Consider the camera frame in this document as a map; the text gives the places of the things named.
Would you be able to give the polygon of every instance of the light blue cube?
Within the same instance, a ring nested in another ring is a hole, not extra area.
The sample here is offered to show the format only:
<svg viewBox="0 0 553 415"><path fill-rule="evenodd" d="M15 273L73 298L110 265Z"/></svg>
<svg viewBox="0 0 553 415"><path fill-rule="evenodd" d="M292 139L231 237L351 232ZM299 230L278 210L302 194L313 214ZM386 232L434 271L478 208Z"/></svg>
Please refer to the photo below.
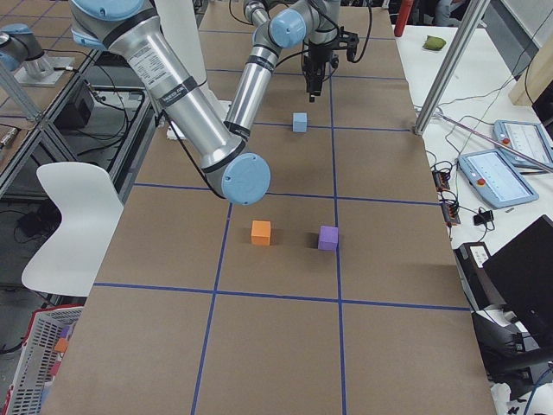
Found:
<svg viewBox="0 0 553 415"><path fill-rule="evenodd" d="M294 112L292 131L306 132L307 130L308 130L308 114L306 112Z"/></svg>

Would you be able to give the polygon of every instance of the red cylinder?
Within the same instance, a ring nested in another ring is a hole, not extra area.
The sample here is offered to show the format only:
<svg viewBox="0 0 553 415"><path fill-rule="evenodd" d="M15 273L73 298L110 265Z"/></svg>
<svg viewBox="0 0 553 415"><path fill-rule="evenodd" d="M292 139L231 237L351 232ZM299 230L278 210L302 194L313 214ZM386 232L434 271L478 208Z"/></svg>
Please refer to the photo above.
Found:
<svg viewBox="0 0 553 415"><path fill-rule="evenodd" d="M404 34L405 25L409 20L414 2L415 0L403 0L401 2L401 8L399 9L399 14L397 15L396 20L396 28L394 29L394 35L396 37L401 37Z"/></svg>

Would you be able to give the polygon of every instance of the person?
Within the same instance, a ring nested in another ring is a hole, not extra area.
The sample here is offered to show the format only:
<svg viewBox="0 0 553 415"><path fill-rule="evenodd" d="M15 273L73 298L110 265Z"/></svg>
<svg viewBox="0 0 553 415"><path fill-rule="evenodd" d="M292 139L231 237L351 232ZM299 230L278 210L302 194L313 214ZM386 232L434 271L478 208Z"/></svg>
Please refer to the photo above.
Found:
<svg viewBox="0 0 553 415"><path fill-rule="evenodd" d="M461 22L455 17L462 18L467 3L467 0L439 0L435 5L434 25L459 26Z"/></svg>

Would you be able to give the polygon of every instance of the blue joint cap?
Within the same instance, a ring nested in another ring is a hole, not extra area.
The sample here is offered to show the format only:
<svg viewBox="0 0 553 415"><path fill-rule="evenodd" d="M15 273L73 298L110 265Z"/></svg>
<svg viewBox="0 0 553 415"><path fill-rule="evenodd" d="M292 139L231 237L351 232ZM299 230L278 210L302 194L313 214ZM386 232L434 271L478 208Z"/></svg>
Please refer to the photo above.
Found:
<svg viewBox="0 0 553 415"><path fill-rule="evenodd" d="M8 35L32 35L33 31L29 26L23 23L13 23L0 28L0 31L6 32Z"/></svg>
<svg viewBox="0 0 553 415"><path fill-rule="evenodd" d="M269 25L270 37L281 48L298 45L305 38L307 31L302 15L293 9L281 11Z"/></svg>
<svg viewBox="0 0 553 415"><path fill-rule="evenodd" d="M71 29L73 33L73 41L80 46L85 46L90 49L97 49L105 51L107 50L104 46L104 43L102 43L100 40L96 39L93 36L90 36L86 33L79 32L75 29Z"/></svg>
<svg viewBox="0 0 553 415"><path fill-rule="evenodd" d="M9 54L3 54L0 52L0 62L11 72L15 71L19 67L19 62L16 58Z"/></svg>
<svg viewBox="0 0 553 415"><path fill-rule="evenodd" d="M73 0L83 13L106 22L118 22L133 17L144 0Z"/></svg>
<svg viewBox="0 0 553 415"><path fill-rule="evenodd" d="M221 179L223 195L238 205L259 201L267 193L269 183L269 164L254 153L241 154L228 163Z"/></svg>

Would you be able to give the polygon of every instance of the green object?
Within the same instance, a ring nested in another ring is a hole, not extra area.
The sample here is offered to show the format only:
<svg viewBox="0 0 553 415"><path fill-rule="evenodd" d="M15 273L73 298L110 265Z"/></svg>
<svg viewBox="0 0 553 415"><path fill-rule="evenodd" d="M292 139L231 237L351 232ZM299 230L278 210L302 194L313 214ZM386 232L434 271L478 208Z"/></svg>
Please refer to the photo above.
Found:
<svg viewBox="0 0 553 415"><path fill-rule="evenodd" d="M426 36L426 42L423 44L423 48L429 50L442 50L446 46L446 41L441 37Z"/></svg>

